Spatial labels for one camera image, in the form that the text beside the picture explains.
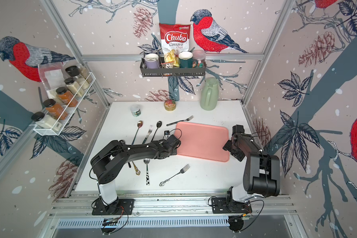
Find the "black spoon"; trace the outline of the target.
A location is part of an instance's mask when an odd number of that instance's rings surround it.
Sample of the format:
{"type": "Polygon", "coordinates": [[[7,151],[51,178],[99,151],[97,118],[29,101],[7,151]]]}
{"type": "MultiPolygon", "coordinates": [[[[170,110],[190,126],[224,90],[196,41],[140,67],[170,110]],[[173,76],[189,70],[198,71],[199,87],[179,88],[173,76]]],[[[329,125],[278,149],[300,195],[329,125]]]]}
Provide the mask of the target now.
{"type": "Polygon", "coordinates": [[[155,132],[153,134],[153,137],[152,137],[151,141],[154,141],[154,137],[156,135],[156,132],[161,126],[162,126],[162,121],[158,121],[157,124],[156,124],[156,130],[155,130],[155,132]]]}

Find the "silver spoon patterned handle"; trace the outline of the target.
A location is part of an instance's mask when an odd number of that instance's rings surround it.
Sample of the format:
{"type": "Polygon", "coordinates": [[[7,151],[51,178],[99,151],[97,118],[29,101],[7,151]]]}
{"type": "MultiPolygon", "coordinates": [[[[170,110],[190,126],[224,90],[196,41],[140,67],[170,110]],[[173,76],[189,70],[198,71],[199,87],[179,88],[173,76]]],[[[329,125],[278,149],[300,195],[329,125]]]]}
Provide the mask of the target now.
{"type": "Polygon", "coordinates": [[[149,169],[148,169],[148,164],[150,163],[150,159],[144,159],[143,161],[146,165],[146,185],[150,186],[149,169]]]}

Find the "silver fork teal handle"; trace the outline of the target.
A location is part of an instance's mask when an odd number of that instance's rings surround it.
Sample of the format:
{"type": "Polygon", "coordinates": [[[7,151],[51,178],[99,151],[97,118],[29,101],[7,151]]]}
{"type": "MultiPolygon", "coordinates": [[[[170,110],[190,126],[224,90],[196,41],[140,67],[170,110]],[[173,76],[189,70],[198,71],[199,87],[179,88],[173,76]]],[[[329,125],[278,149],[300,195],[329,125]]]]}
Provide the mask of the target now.
{"type": "Polygon", "coordinates": [[[150,125],[150,127],[148,129],[148,132],[147,132],[147,135],[146,135],[146,137],[144,138],[144,140],[142,142],[143,144],[146,143],[146,141],[147,141],[148,137],[150,136],[150,134],[152,133],[152,131],[153,131],[153,125],[150,125]]]}

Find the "silver fork ornate handle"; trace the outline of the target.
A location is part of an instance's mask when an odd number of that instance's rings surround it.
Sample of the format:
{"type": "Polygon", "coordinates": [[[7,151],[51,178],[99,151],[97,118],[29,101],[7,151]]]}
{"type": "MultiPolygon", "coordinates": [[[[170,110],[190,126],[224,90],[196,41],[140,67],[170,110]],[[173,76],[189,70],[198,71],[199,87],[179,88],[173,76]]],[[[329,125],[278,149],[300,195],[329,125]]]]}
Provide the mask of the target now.
{"type": "Polygon", "coordinates": [[[190,168],[190,165],[189,164],[186,164],[178,173],[176,173],[175,175],[173,175],[172,177],[162,181],[159,183],[159,186],[164,186],[167,182],[169,182],[172,178],[174,178],[175,176],[177,175],[180,175],[180,174],[184,174],[185,172],[187,172],[190,168]]]}

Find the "pink plastic tray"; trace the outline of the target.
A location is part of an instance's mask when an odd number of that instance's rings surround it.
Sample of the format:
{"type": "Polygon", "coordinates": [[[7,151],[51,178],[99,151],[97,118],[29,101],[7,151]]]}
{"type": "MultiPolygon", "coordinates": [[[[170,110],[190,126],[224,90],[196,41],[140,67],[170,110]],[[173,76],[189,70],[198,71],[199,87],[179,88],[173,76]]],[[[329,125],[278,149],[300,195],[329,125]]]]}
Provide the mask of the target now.
{"type": "Polygon", "coordinates": [[[230,139],[225,127],[180,122],[175,137],[181,141],[178,155],[223,163],[230,159],[230,153],[223,149],[230,139]]]}

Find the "gold fork ornate handle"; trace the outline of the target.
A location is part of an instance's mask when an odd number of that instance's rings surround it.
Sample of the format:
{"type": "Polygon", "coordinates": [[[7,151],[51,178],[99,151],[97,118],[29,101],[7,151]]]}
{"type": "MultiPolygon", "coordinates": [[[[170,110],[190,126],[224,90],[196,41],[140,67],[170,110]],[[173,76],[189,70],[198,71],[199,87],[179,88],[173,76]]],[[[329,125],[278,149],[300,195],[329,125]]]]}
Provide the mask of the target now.
{"type": "Polygon", "coordinates": [[[140,172],[140,170],[138,169],[138,167],[136,166],[136,164],[133,162],[132,163],[133,164],[133,167],[134,167],[134,169],[135,169],[135,173],[136,173],[136,175],[140,175],[141,174],[141,172],[140,172]]]}

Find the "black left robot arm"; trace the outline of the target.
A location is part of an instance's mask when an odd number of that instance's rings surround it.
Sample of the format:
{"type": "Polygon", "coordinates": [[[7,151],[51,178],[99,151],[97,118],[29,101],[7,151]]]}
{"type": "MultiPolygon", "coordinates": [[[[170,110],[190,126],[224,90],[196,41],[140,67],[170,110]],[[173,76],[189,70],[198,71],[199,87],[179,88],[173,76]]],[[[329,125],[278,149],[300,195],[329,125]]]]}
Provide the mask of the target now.
{"type": "Polygon", "coordinates": [[[115,179],[123,166],[129,162],[144,159],[165,159],[177,154],[181,141],[175,135],[167,139],[152,141],[149,144],[127,145],[113,140],[90,161],[96,175],[99,197],[102,204],[116,204],[118,195],[115,179]]]}

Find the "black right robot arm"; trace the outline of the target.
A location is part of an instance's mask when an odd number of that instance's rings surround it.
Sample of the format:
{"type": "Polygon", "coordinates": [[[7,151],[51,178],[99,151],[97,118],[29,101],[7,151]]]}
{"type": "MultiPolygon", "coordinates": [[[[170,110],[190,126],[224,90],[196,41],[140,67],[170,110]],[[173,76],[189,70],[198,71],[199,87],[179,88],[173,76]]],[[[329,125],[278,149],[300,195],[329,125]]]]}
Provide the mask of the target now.
{"type": "Polygon", "coordinates": [[[243,182],[231,186],[227,202],[247,203],[249,199],[278,196],[280,193],[280,160],[269,155],[255,142],[254,136],[245,133],[242,125],[233,126],[232,137],[223,149],[238,161],[246,162],[243,182]]]}

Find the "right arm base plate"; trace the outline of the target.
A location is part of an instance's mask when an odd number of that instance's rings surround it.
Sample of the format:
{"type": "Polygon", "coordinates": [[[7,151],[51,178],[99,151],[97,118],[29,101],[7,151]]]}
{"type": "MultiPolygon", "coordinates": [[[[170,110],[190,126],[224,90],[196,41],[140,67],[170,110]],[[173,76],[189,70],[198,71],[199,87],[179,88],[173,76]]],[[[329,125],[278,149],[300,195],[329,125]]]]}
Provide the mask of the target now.
{"type": "Polygon", "coordinates": [[[250,214],[252,212],[249,203],[229,201],[224,197],[211,196],[207,203],[212,208],[213,214],[250,214]]]}

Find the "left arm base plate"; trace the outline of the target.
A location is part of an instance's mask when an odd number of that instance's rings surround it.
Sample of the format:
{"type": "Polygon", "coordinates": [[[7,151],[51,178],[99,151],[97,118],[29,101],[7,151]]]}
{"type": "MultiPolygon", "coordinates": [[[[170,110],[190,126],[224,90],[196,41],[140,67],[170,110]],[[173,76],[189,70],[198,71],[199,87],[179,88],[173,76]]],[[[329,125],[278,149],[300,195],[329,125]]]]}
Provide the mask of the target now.
{"type": "Polygon", "coordinates": [[[92,204],[93,216],[105,215],[131,215],[134,208],[134,199],[117,199],[110,205],[105,205],[101,198],[92,204]]]}

